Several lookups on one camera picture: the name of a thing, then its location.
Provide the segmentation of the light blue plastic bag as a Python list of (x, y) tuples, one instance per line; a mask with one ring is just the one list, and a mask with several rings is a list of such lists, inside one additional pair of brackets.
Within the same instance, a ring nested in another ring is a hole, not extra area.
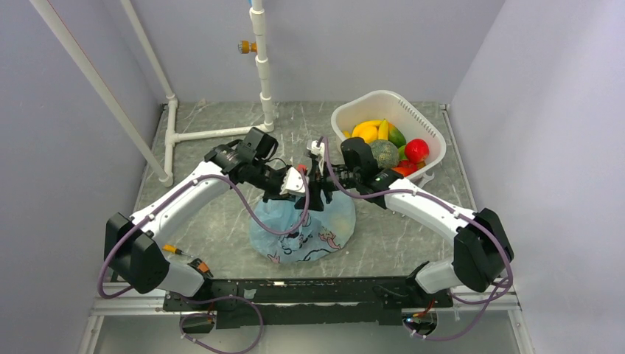
[[(254, 213), (278, 231), (291, 229), (301, 218), (293, 201), (261, 201)], [(257, 252), (274, 263), (309, 262), (340, 251), (354, 234), (355, 224), (354, 201), (342, 192), (334, 192), (323, 211), (310, 210), (306, 221), (290, 234), (274, 235), (251, 221), (249, 240)]]

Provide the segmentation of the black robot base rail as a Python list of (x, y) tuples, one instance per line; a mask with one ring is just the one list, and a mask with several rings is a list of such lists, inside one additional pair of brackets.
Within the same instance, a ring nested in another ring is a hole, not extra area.
[(428, 294), (415, 273), (381, 277), (216, 279), (191, 299), (168, 292), (171, 313), (209, 310), (218, 329), (256, 325), (316, 325), (375, 322), (400, 325), (402, 317), (451, 308), (446, 290)]

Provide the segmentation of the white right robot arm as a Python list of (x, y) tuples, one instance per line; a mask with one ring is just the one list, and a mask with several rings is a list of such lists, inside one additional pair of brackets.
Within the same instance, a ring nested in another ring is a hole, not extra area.
[(342, 145), (344, 164), (333, 165), (328, 141), (314, 140), (307, 146), (317, 164), (309, 178), (311, 186), (329, 195), (341, 191), (392, 212), (405, 215), (436, 232), (451, 246), (445, 260), (426, 263), (406, 286), (406, 296), (415, 306), (428, 303), (435, 292), (466, 286), (484, 292), (496, 285), (508, 289), (513, 283), (514, 252), (498, 215), (487, 208), (479, 212), (448, 203), (424, 191), (408, 178), (378, 167), (371, 147), (361, 138)]

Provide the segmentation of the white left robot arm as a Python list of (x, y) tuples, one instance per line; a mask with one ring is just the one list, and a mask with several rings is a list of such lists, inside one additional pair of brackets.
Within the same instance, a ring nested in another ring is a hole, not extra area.
[(162, 249), (172, 234), (212, 200), (238, 184), (248, 183), (268, 198), (287, 196), (285, 186), (293, 177), (296, 187), (302, 179), (296, 168), (275, 169), (268, 159), (278, 142), (258, 128), (244, 139), (211, 149), (202, 162), (179, 184), (157, 201), (130, 217), (113, 215), (105, 227), (104, 264), (99, 273), (98, 293), (109, 298), (102, 278), (112, 269), (140, 294), (154, 289), (183, 295), (192, 309), (205, 308), (212, 299), (210, 279), (204, 266), (174, 263)]

